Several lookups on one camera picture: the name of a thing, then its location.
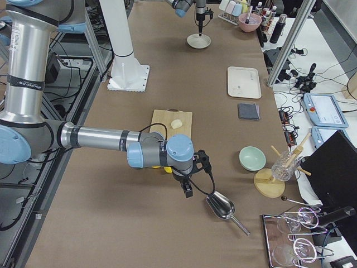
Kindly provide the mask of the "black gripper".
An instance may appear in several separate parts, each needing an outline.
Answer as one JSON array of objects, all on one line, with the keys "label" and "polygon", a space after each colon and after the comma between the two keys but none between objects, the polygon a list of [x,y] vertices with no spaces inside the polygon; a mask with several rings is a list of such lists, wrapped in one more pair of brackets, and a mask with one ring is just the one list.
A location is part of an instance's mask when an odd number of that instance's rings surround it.
[{"label": "black gripper", "polygon": [[213,19],[214,12],[211,8],[207,7],[196,7],[195,8],[195,13],[196,13],[196,20],[198,22],[198,27],[199,27],[199,37],[202,36],[202,28],[205,27],[204,21],[206,19],[206,16],[209,16],[210,19]]},{"label": "black gripper", "polygon": [[184,191],[185,197],[190,198],[193,196],[193,189],[189,180],[194,174],[194,170],[179,170],[176,167],[172,167],[172,175],[176,181],[179,181]]}]

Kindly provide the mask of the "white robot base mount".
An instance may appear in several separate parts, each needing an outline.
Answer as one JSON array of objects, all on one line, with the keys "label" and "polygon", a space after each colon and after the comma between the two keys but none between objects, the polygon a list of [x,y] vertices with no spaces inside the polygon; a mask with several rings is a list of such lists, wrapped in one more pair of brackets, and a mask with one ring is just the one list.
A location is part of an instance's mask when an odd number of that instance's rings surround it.
[{"label": "white robot base mount", "polygon": [[100,6],[114,53],[108,89],[144,92],[149,66],[140,64],[134,55],[124,2],[103,0]]}]

